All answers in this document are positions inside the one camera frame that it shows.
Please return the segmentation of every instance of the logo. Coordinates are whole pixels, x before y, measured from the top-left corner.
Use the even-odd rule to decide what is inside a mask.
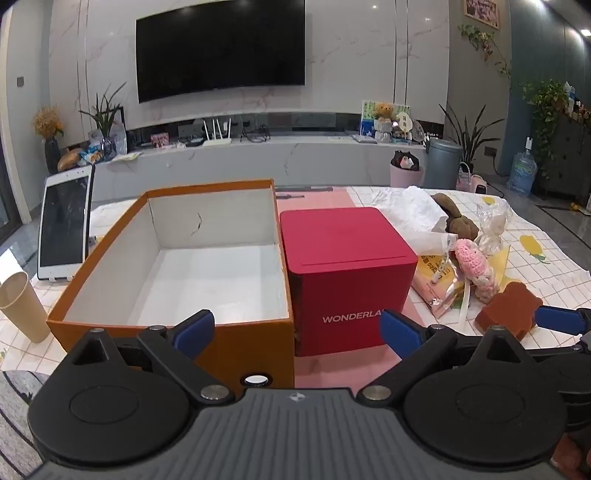
[[[298,403],[299,401],[305,400],[306,396],[303,393],[297,392],[297,393],[292,393],[289,397],[290,400],[293,400],[294,402]]]
[[[347,320],[360,320],[360,319],[379,317],[381,314],[382,314],[382,310],[376,310],[375,312],[357,312],[357,313],[349,313],[346,315],[334,315],[332,317],[322,317],[322,321],[324,323],[345,322]]]

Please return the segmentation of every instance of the red box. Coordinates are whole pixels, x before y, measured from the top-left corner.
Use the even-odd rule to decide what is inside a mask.
[[[383,309],[402,311],[417,256],[375,208],[280,216],[296,355],[382,345]]]

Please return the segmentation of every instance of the blue water bottle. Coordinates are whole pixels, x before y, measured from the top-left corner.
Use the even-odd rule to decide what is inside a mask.
[[[538,165],[531,154],[531,138],[527,137],[525,141],[525,152],[515,155],[511,175],[507,186],[510,190],[519,195],[527,197],[531,193],[531,186],[535,180],[535,174],[538,171]]]

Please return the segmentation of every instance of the tablet screen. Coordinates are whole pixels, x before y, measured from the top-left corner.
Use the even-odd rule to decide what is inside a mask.
[[[39,265],[80,264],[87,241],[85,209],[88,177],[47,187],[41,219]]]

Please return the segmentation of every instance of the striped gray fabric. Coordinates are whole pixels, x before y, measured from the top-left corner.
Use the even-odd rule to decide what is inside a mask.
[[[36,372],[0,372],[0,480],[21,480],[41,465],[27,410],[47,378]]]

